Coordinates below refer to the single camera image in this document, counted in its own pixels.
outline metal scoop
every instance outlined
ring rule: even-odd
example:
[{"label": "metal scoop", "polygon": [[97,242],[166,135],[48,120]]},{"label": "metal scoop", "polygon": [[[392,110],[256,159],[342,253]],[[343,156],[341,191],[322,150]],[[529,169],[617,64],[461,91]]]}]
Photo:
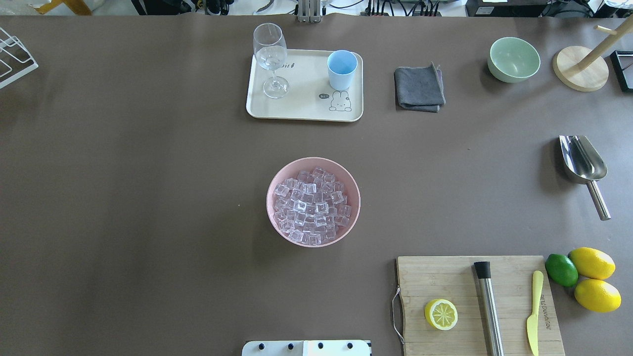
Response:
[{"label": "metal scoop", "polygon": [[606,165],[600,154],[591,145],[587,136],[559,136],[559,139],[567,175],[574,183],[587,184],[600,220],[609,220],[611,214],[596,182],[606,176]]}]

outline wine glass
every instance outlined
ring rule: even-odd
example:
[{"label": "wine glass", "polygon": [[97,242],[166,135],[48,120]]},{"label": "wine glass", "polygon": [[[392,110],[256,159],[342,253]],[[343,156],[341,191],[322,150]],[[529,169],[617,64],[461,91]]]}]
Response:
[{"label": "wine glass", "polygon": [[257,26],[253,32],[253,52],[262,68],[273,71],[273,76],[264,82],[264,94],[273,99],[283,98],[288,93],[290,84],[288,80],[275,74],[275,70],[281,68],[288,57],[281,28],[274,23]]}]

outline pink bowl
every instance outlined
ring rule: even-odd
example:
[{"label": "pink bowl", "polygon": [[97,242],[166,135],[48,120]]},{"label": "pink bowl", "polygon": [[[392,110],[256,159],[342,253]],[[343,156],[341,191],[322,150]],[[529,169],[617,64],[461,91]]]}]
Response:
[{"label": "pink bowl", "polygon": [[[347,227],[343,227],[339,229],[338,236],[335,240],[324,243],[322,245],[304,245],[302,243],[295,242],[289,239],[282,231],[279,229],[277,222],[275,221],[275,217],[273,216],[275,213],[275,187],[277,184],[282,183],[288,178],[296,178],[300,171],[307,170],[312,172],[315,167],[321,167],[325,169],[327,172],[333,173],[336,176],[336,179],[345,184],[345,194],[348,196],[348,205],[352,207],[352,214],[349,216],[349,225]],[[266,211],[268,212],[268,219],[270,223],[273,224],[273,227],[277,232],[283,236],[286,240],[294,243],[295,245],[303,246],[303,247],[324,247],[331,245],[340,241],[348,232],[354,227],[356,220],[358,220],[358,214],[360,213],[360,192],[358,191],[358,185],[354,180],[354,177],[343,168],[342,165],[339,165],[335,161],[328,160],[327,158],[320,157],[306,157],[298,159],[294,162],[288,163],[284,168],[282,168],[277,175],[273,178],[273,181],[270,182],[270,186],[268,187],[268,192],[266,194]]]}]

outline glass stem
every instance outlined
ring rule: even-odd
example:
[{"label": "glass stem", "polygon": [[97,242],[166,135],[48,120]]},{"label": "glass stem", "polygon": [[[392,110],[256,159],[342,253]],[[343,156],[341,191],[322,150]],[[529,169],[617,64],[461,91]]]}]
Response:
[{"label": "glass stem", "polygon": [[272,82],[273,87],[278,87],[279,86],[279,81],[277,80],[277,74],[275,73],[275,71],[273,70],[273,82]]}]

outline cutting board handle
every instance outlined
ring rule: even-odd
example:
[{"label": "cutting board handle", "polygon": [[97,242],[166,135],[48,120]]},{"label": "cutting board handle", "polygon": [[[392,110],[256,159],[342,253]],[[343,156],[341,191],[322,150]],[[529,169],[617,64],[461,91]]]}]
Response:
[{"label": "cutting board handle", "polygon": [[393,321],[393,324],[394,324],[394,330],[396,331],[396,334],[398,334],[398,337],[400,338],[400,343],[404,345],[404,337],[402,337],[402,334],[400,333],[400,331],[398,331],[398,328],[396,327],[396,297],[399,295],[400,295],[400,286],[398,286],[398,288],[396,289],[396,294],[391,299],[391,320]]}]

